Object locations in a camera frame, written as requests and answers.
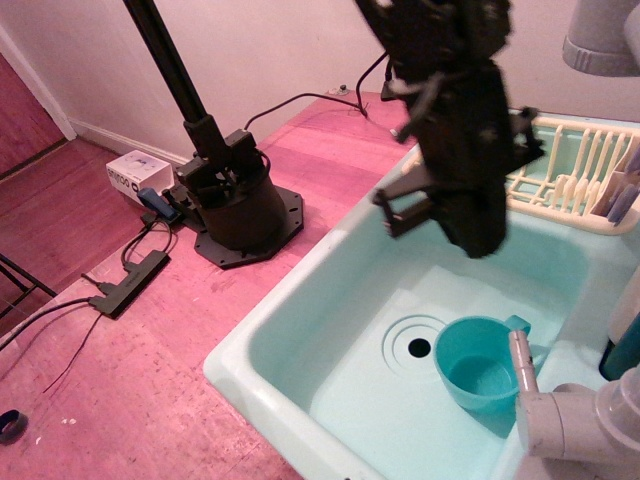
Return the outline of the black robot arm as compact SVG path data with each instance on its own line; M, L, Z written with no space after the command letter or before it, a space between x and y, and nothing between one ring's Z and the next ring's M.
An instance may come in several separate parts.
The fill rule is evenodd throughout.
M298 194L275 186L270 162L246 130L223 136L208 114L151 1L126 5L184 118L195 148L178 170L202 224L201 253L224 268L277 253L303 226ZM390 95L409 118L423 163L378 189L373 202L392 237L435 221L471 258L506 236L506 177L541 157L536 111L511 112L494 55L510 32L506 1L362 1L394 79Z

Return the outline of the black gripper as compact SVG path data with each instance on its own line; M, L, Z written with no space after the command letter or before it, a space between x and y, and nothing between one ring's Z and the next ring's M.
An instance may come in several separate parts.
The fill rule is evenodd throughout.
M469 258L494 254L506 237L507 174L541 157L537 111L509 111L502 73L490 60L411 69L391 62L390 90L404 101L423 166L378 189L372 201L388 233L399 237L436 221Z

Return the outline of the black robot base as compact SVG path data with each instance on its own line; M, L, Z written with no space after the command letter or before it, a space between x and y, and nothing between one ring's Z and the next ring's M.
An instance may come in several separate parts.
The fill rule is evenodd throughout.
M196 253L231 269L271 259L301 232L304 200L273 183L271 161L250 132L237 130L225 143L231 164L217 171L196 155L177 170L175 198L196 214Z

